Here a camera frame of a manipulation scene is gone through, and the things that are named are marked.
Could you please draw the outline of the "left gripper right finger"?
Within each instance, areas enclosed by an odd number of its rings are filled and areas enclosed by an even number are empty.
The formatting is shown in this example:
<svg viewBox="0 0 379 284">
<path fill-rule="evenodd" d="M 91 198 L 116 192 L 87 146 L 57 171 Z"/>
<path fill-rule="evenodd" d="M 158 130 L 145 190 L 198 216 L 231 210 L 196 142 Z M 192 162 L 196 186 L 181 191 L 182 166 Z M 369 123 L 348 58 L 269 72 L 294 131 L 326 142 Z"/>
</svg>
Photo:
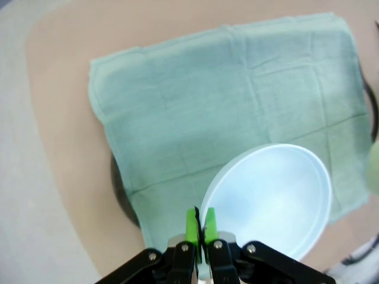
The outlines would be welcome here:
<svg viewBox="0 0 379 284">
<path fill-rule="evenodd" d="M 336 282 L 260 241 L 239 247 L 233 234 L 217 230 L 214 208 L 209 208 L 205 216 L 204 252 L 214 283 Z"/>
</svg>

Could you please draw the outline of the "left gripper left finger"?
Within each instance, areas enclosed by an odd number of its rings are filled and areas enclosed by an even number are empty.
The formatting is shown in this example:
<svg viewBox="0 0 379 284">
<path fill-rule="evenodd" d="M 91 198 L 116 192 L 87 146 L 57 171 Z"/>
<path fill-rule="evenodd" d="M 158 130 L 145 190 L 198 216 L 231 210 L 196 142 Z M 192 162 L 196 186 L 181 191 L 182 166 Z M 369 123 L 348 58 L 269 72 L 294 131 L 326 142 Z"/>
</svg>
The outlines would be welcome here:
<svg viewBox="0 0 379 284">
<path fill-rule="evenodd" d="M 172 237 L 164 252 L 147 248 L 98 283 L 197 283 L 201 263 L 200 213 L 186 213 L 185 233 Z"/>
</svg>

